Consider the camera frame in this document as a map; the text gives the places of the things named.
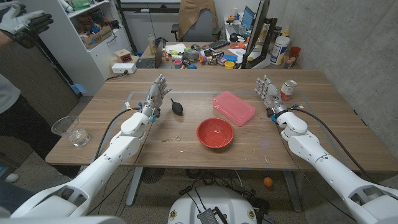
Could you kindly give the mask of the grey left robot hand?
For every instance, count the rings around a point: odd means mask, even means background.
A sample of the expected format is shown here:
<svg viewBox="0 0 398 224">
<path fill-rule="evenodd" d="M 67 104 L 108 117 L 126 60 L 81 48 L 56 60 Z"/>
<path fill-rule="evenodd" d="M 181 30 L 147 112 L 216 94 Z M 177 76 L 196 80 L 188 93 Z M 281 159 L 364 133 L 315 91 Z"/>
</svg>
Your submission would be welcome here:
<svg viewBox="0 0 398 224">
<path fill-rule="evenodd" d="M 153 114 L 155 114 L 157 118 L 160 116 L 160 106 L 162 105 L 164 96 L 171 91 L 171 89 L 166 89 L 166 87 L 166 79 L 160 74 L 147 92 L 141 113 L 145 114 L 147 117 L 151 117 Z"/>
</svg>

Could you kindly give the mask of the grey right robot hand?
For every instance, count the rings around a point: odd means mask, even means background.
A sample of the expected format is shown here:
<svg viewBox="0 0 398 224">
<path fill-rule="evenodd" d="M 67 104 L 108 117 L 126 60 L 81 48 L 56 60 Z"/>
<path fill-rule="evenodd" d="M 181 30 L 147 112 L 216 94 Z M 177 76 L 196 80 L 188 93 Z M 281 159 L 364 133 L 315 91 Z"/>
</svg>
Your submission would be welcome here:
<svg viewBox="0 0 398 224">
<path fill-rule="evenodd" d="M 254 91 L 261 97 L 265 106 L 267 116 L 276 120 L 282 113 L 288 111 L 281 99 L 280 91 L 273 82 L 264 76 L 256 79 L 257 88 Z"/>
</svg>

